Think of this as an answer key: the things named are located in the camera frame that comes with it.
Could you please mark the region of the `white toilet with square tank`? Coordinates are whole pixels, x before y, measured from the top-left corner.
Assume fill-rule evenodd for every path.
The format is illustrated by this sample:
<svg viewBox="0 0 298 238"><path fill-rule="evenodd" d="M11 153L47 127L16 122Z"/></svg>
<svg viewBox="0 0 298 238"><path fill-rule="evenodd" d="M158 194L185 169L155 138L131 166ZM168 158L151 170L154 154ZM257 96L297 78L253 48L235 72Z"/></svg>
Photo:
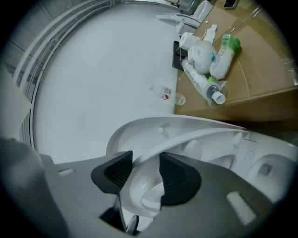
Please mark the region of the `white toilet with square tank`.
<svg viewBox="0 0 298 238"><path fill-rule="evenodd" d="M156 15L156 18L169 24L175 24L176 31L179 35L185 32L194 33L203 23L212 8L213 5L208 0L203 0L192 15L166 13Z"/></svg>

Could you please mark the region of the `white toilet lid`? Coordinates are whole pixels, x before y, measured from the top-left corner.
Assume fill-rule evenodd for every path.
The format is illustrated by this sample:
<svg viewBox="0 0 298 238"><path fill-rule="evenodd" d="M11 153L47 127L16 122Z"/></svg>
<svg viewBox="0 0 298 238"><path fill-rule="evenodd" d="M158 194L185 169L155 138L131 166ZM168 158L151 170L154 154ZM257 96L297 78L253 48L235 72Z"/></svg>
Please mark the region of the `white toilet lid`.
<svg viewBox="0 0 298 238"><path fill-rule="evenodd" d="M130 121L119 127L107 142L105 154L132 151L133 160L142 152L177 136L203 129L244 128L220 121L183 115L150 116Z"/></svg>

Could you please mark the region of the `large brown cardboard box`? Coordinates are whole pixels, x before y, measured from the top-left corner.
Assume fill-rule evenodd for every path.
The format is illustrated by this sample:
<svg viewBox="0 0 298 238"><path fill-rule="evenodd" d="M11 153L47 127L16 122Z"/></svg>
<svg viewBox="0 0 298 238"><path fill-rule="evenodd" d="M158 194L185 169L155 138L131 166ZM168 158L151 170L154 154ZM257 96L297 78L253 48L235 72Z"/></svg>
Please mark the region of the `large brown cardboard box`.
<svg viewBox="0 0 298 238"><path fill-rule="evenodd" d="M216 49L226 33L241 42L225 77L226 102L209 106L181 73L176 88L186 103L176 106L175 113L243 127L298 130L298 67L282 33L254 0L239 0L232 10L224 3L216 1L196 36L215 24Z"/></svg>

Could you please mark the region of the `white plastic bag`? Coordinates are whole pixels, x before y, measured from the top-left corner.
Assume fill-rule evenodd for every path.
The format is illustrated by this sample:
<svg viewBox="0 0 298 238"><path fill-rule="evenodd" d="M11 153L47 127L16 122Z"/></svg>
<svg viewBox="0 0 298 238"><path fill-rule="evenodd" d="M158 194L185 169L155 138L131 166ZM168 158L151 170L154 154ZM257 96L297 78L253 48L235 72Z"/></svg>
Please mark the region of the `white plastic bag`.
<svg viewBox="0 0 298 238"><path fill-rule="evenodd" d="M210 66L217 55L216 49L209 41L200 41L188 50L188 61L201 74L208 74Z"/></svg>

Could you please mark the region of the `black tray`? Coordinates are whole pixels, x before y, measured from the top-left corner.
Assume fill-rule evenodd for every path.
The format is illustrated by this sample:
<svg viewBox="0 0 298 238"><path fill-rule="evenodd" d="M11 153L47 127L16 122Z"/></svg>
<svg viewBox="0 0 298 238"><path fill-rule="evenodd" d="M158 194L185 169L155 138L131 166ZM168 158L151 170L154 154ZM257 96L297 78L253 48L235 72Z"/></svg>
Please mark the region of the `black tray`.
<svg viewBox="0 0 298 238"><path fill-rule="evenodd" d="M183 71L183 67L181 62L188 56L188 52L179 47L179 42L173 42L173 55L172 55L172 67Z"/></svg>

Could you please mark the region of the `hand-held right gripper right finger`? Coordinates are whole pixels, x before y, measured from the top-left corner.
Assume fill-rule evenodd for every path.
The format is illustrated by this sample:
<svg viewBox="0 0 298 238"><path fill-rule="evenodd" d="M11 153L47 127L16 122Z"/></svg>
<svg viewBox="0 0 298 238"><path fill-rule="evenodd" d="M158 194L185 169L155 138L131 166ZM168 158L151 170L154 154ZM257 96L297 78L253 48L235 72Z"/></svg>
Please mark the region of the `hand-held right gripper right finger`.
<svg viewBox="0 0 298 238"><path fill-rule="evenodd" d="M272 202L231 170L161 153L161 210L139 238L248 238L272 212Z"/></svg>

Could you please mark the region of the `white paper slip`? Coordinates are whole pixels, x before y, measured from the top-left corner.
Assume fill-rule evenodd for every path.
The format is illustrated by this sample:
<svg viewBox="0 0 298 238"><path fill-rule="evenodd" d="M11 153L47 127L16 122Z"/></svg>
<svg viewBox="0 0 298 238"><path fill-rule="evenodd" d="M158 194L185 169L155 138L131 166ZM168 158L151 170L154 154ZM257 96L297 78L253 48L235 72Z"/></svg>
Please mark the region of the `white paper slip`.
<svg viewBox="0 0 298 238"><path fill-rule="evenodd" d="M217 30L217 25L213 24L211 28L207 29L204 40L209 41L211 44L213 44L213 41L216 35L216 30Z"/></svg>

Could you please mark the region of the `white ceramic toilet bowl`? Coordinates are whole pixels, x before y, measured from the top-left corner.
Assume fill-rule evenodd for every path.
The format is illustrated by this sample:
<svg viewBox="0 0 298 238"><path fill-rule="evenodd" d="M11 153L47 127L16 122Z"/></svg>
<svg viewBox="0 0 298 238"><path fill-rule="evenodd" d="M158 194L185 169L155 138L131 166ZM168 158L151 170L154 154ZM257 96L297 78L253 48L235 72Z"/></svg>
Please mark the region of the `white ceramic toilet bowl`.
<svg viewBox="0 0 298 238"><path fill-rule="evenodd" d="M232 170L271 202L282 200L298 168L298 147L256 132L217 135L201 160Z"/></svg>

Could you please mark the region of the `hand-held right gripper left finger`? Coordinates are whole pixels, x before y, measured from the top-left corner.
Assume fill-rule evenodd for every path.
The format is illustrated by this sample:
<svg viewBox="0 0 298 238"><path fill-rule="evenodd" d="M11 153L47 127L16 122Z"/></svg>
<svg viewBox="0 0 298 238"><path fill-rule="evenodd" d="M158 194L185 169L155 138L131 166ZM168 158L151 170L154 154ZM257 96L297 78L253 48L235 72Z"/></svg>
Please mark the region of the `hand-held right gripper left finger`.
<svg viewBox="0 0 298 238"><path fill-rule="evenodd" d="M45 177L69 238L131 238L120 191L132 171L132 152L55 164L41 156Z"/></svg>

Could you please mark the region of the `white ceiling pipe bundle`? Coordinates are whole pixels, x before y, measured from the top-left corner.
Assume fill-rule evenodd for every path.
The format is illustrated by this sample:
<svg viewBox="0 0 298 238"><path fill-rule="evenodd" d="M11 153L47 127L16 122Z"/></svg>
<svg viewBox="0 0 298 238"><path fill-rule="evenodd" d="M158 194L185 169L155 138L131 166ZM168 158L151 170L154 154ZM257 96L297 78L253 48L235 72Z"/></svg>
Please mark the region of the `white ceiling pipe bundle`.
<svg viewBox="0 0 298 238"><path fill-rule="evenodd" d="M9 37L3 60L30 99L48 60L75 27L94 14L133 0L39 0Z"/></svg>

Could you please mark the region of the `white tube with green cap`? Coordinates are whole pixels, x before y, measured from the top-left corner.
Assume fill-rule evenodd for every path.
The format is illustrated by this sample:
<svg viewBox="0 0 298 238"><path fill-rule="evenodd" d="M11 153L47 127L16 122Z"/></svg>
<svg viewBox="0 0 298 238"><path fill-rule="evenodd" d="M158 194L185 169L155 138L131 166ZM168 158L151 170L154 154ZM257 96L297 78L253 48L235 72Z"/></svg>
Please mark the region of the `white tube with green cap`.
<svg viewBox="0 0 298 238"><path fill-rule="evenodd" d="M224 34L221 47L210 66L210 76L214 80L224 79L233 57L240 48L240 40L231 34Z"/></svg>

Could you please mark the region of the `clear plastic water bottle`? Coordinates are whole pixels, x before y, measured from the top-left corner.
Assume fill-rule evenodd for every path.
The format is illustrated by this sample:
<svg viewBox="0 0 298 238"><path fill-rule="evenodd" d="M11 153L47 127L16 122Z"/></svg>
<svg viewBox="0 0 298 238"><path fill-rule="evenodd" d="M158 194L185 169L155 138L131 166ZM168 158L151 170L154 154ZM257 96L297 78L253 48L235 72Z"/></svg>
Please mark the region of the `clear plastic water bottle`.
<svg viewBox="0 0 298 238"><path fill-rule="evenodd" d="M168 101L173 105L183 106L186 102L186 98L182 94L166 86L150 85L149 90L157 97Z"/></svg>

